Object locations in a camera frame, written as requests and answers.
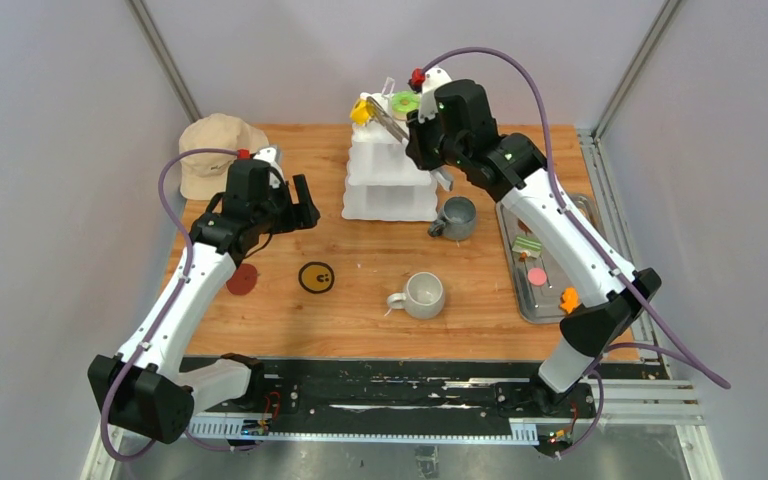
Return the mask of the green frosted donut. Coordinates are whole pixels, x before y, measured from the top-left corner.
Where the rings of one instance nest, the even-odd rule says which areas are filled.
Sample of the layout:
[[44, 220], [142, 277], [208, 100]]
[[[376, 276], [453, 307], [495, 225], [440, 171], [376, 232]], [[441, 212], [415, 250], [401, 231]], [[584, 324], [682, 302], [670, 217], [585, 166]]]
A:
[[420, 105], [420, 96], [412, 91], [399, 91], [392, 94], [390, 108], [394, 115], [406, 116], [409, 112], [417, 110]]

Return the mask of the metal tongs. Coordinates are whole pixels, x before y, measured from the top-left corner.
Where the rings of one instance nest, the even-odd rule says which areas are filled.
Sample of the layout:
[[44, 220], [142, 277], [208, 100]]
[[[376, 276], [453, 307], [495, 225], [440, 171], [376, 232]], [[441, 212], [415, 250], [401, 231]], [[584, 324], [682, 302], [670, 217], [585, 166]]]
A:
[[[364, 97], [366, 101], [366, 110], [371, 117], [384, 129], [393, 136], [402, 146], [407, 147], [409, 143], [409, 135], [397, 121], [389, 115], [381, 104], [372, 95], [366, 95]], [[440, 185], [440, 187], [447, 192], [451, 192], [454, 186], [453, 176], [445, 171], [442, 167], [427, 170], [427, 173]]]

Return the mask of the yellow cake slice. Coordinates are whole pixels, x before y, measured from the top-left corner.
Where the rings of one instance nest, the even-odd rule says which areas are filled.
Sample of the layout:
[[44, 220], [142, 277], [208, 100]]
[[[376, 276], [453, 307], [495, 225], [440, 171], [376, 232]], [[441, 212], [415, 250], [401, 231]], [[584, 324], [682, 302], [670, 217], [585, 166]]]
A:
[[367, 98], [359, 98], [351, 108], [350, 120], [359, 126], [368, 124], [373, 118], [372, 107]]

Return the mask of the pink round macaron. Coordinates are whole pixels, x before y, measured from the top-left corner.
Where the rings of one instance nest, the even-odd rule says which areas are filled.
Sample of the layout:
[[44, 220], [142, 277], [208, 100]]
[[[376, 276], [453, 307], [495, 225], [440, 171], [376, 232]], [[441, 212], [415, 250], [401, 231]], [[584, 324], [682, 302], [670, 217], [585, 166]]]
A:
[[545, 285], [548, 281], [547, 273], [544, 269], [539, 267], [530, 268], [527, 271], [526, 278], [531, 285], [537, 287]]

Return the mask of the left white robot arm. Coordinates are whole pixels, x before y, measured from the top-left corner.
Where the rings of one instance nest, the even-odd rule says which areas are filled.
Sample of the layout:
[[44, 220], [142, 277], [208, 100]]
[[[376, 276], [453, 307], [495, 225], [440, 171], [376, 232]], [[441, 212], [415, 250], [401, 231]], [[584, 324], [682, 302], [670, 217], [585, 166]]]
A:
[[184, 353], [260, 236], [311, 229], [319, 218], [304, 175], [285, 180], [265, 160], [234, 161], [224, 191], [192, 224], [175, 273], [146, 319], [115, 355], [91, 362], [88, 379], [102, 425], [170, 444], [194, 415], [217, 404], [258, 411], [267, 390], [260, 361], [230, 353], [183, 372]]

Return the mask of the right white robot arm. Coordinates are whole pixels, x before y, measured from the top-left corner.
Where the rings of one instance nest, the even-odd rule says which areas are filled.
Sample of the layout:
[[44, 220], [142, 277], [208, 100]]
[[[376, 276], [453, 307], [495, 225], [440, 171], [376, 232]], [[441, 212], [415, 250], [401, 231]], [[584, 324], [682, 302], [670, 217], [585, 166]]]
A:
[[557, 416], [571, 404], [570, 389], [641, 314], [662, 280], [613, 250], [569, 203], [546, 155], [528, 137], [499, 132], [481, 85], [425, 79], [412, 88], [420, 103], [407, 115], [407, 156], [420, 170], [451, 166], [463, 172], [537, 236], [579, 295], [531, 390], [534, 408]]

